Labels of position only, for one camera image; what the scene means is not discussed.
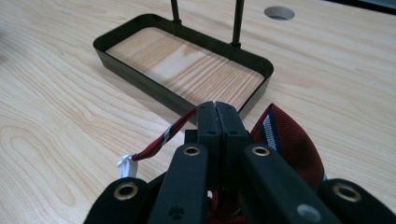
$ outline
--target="wooden table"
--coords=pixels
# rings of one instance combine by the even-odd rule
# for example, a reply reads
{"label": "wooden table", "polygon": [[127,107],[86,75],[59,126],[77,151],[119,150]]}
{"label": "wooden table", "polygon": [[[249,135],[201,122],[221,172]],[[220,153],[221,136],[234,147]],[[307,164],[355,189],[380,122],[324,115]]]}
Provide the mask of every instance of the wooden table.
{"label": "wooden table", "polygon": [[[232,1],[180,0],[183,24],[231,42]],[[263,14],[292,9],[290,21]],[[118,176],[116,163],[178,118],[106,70],[101,34],[144,14],[171,19],[168,0],[0,1],[0,219],[81,223]],[[328,177],[358,183],[396,212],[396,17],[318,0],[249,0],[242,48],[275,72],[245,115],[250,130],[275,103],[308,132]],[[180,133],[139,164],[166,170]]]}

